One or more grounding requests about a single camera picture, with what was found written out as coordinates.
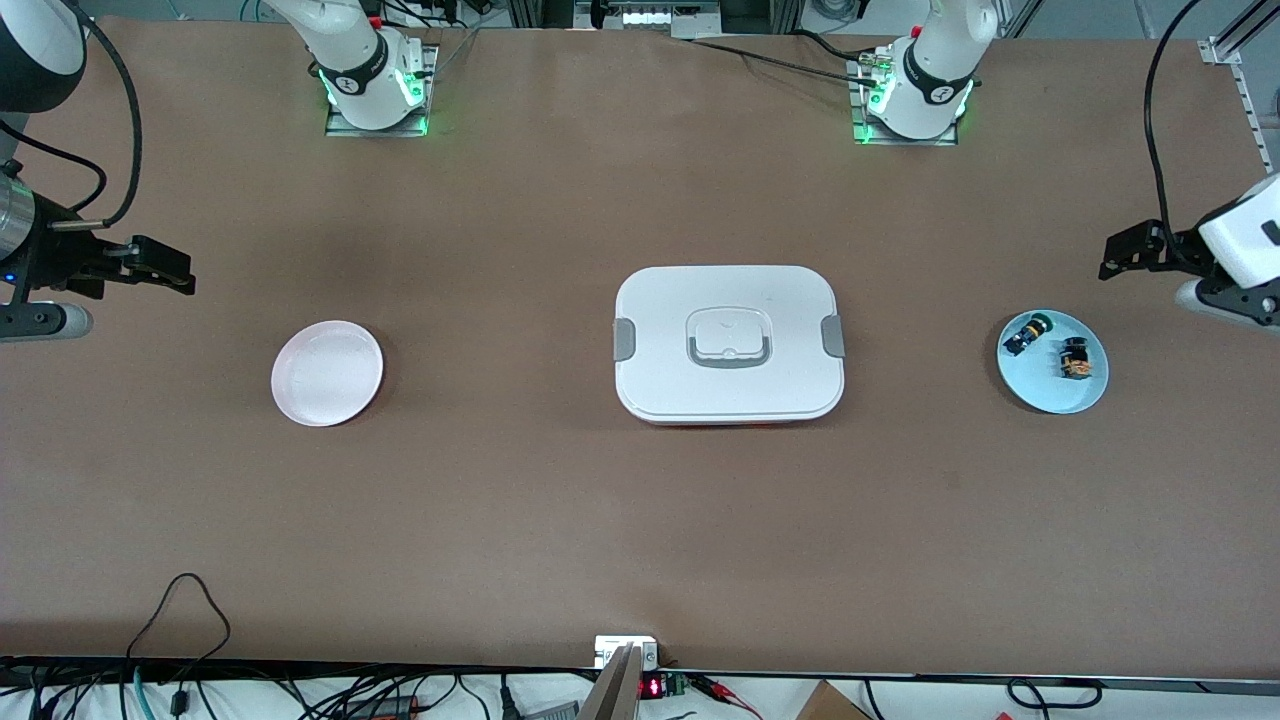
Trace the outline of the light blue round plate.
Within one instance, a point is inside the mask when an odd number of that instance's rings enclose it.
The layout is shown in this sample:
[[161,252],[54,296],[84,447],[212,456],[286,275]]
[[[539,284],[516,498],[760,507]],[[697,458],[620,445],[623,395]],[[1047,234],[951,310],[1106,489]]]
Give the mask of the light blue round plate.
[[[1004,348],[1004,341],[1033,313],[1047,314],[1053,320],[1053,329],[1021,355],[1010,355]],[[1092,378],[1087,380],[1068,380],[1060,375],[1059,352],[1062,342],[1073,336],[1089,341]],[[1084,413],[1102,398],[1110,382],[1110,357],[1100,337],[1084,322],[1053,309],[1036,309],[1011,319],[998,333],[995,357],[1007,388],[1025,405],[1042,413]]]

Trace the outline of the aluminium profile with perforated strip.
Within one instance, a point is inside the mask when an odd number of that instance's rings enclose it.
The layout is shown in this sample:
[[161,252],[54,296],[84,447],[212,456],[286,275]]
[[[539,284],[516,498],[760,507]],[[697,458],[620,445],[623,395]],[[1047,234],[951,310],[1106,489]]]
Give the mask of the aluminium profile with perforated strip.
[[1254,109],[1244,70],[1242,69],[1242,50],[1249,42],[1258,38],[1277,18],[1280,18],[1280,0],[1248,0],[1244,9],[1226,23],[1217,35],[1211,35],[1197,44],[1204,64],[1226,65],[1230,68],[1245,111],[1245,119],[1267,174],[1274,174],[1277,170],[1274,165],[1271,152],[1267,150],[1261,115]]

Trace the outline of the small white mounting box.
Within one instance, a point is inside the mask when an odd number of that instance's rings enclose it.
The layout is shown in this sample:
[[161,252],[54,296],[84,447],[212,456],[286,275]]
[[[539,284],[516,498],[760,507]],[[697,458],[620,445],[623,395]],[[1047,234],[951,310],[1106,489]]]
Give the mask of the small white mounting box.
[[636,646],[641,650],[643,670],[655,671],[660,666],[660,646],[652,635],[596,635],[594,642],[593,669],[603,670],[611,661],[613,653],[625,646]]

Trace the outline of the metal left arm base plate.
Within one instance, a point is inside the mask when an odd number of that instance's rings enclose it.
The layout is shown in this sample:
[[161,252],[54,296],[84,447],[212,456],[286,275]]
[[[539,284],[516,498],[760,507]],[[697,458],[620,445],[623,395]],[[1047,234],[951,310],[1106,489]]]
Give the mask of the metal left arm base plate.
[[966,110],[972,79],[960,83],[928,79],[920,88],[897,77],[891,56],[868,53],[847,60],[846,72],[852,77],[849,82],[852,137],[859,143],[957,143],[957,124]]

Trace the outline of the pink round plate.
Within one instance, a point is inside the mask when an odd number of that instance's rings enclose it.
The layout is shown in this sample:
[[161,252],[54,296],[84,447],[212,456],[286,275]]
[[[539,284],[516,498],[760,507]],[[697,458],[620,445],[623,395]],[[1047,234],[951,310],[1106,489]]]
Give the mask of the pink round plate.
[[276,409],[302,427],[337,427],[378,396],[385,359],[376,337],[353,322],[319,322],[276,354],[270,391]]

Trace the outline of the brown cardboard piece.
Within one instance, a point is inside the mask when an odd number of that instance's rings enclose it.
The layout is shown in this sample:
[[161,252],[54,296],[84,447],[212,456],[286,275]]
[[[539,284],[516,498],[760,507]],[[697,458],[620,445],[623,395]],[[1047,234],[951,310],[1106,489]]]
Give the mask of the brown cardboard piece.
[[795,720],[876,720],[827,680],[818,680]]

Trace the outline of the green blue switch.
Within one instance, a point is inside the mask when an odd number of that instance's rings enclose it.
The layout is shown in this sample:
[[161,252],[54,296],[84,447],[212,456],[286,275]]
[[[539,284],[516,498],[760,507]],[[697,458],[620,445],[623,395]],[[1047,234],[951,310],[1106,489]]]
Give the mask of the green blue switch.
[[1053,320],[1047,314],[1033,313],[1020,328],[1004,341],[1004,348],[1010,355],[1019,356],[1052,329]]

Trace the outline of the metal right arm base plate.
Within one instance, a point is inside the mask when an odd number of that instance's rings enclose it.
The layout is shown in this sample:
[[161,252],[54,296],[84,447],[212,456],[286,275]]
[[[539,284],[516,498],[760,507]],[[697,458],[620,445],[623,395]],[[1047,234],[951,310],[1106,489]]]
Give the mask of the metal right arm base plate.
[[329,97],[329,109],[325,120],[325,136],[332,137],[396,137],[417,138],[425,137],[430,128],[430,109],[433,101],[434,81],[436,76],[436,60],[439,46],[425,45],[410,53],[408,65],[411,72],[399,73],[394,82],[404,100],[411,105],[410,110],[393,126],[380,129],[358,128],[340,114],[334,97]]

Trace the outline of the white lidded container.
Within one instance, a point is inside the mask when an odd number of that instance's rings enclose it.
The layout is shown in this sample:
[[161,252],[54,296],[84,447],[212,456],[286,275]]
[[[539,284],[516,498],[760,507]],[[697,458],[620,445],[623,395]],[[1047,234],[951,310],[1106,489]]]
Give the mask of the white lidded container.
[[649,266],[614,300],[614,389],[655,425],[806,421],[845,391],[835,292],[796,265]]

